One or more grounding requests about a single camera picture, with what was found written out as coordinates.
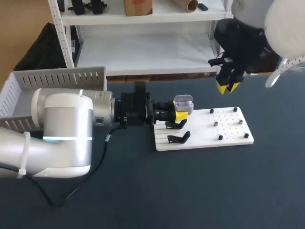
wooden floor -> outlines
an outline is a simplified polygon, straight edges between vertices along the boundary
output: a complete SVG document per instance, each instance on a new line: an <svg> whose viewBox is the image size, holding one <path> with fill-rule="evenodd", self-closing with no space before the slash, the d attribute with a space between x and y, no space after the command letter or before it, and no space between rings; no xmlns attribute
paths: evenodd
<svg viewBox="0 0 305 229"><path fill-rule="evenodd" d="M0 0L0 88L47 22L47 0Z"/></svg>

white cable tie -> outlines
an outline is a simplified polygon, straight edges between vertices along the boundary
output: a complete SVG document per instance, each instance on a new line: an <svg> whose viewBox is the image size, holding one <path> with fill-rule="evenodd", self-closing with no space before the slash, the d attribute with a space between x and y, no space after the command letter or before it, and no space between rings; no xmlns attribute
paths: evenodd
<svg viewBox="0 0 305 229"><path fill-rule="evenodd" d="M27 166L29 147L30 147L30 142L31 142L31 139L30 139L31 134L29 132L24 132L23 134L25 135L25 141L24 141L24 146L23 146L23 150L22 150L20 169L18 171L17 179L21 179L24 175L27 174L26 166Z"/></svg>
<svg viewBox="0 0 305 229"><path fill-rule="evenodd" d="M110 134L107 135L107 137L106 137L106 139L105 139L106 142L109 141L110 136L111 136Z"/></svg>

cardboard tube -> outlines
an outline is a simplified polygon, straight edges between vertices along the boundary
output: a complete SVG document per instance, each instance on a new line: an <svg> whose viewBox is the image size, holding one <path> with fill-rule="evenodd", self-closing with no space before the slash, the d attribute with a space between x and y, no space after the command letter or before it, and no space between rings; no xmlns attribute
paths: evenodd
<svg viewBox="0 0 305 229"><path fill-rule="evenodd" d="M172 0L172 1L190 13L194 12L198 7L197 0Z"/></svg>

dark table mat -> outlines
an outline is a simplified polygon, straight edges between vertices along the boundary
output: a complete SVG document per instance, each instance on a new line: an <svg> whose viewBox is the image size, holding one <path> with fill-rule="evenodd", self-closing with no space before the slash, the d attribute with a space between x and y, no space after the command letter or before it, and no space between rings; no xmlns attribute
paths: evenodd
<svg viewBox="0 0 305 229"><path fill-rule="evenodd" d="M98 173L61 208L29 181L0 180L0 227L19 229L305 228L305 75L247 77L232 94L214 79L148 83L155 100L191 94L194 108L239 106L254 144L157 152L148 127L113 134ZM115 97L132 83L110 84ZM92 166L107 130L94 130ZM61 200L83 178L38 179Z"/></svg>

white plastic basket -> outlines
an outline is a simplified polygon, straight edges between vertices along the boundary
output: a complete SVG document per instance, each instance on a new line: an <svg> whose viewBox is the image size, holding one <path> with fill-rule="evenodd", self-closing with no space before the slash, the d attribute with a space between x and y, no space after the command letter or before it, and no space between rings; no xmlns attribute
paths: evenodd
<svg viewBox="0 0 305 229"><path fill-rule="evenodd" d="M11 72L0 93L0 127L17 132L40 130L31 117L31 98L38 88L77 88L106 91L106 68Z"/></svg>

